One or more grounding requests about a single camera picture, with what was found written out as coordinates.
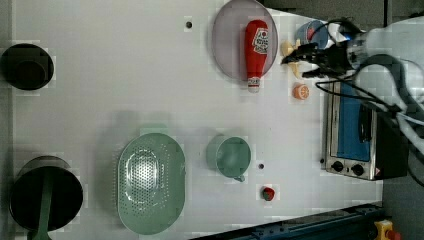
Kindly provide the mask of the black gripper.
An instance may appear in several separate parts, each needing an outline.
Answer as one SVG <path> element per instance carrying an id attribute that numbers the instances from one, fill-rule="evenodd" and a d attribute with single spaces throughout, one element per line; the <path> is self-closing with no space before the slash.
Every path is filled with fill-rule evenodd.
<path id="1" fill-rule="evenodd" d="M 300 45 L 297 50 L 287 57 L 283 57 L 281 63 L 306 61 L 312 62 L 315 58 L 317 69 L 302 73 L 303 78 L 338 77 L 352 70 L 348 60 L 347 43 L 341 42 L 331 45 L 326 49 L 318 49 L 316 43 Z"/>

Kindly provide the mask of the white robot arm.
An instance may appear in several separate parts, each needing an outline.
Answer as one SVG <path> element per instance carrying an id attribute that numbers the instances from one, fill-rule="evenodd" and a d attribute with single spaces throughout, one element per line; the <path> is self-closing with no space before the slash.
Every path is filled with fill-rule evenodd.
<path id="1" fill-rule="evenodd" d="M 317 88 L 328 92 L 336 82 L 354 89 L 353 99 L 376 111 L 401 132 L 408 148 L 423 156 L 423 18 L 362 31 L 345 18 L 334 19 L 337 34 L 321 49 L 316 43 L 300 45 L 283 55 L 284 64 L 308 62 L 316 68 L 304 72 L 317 78 Z"/>

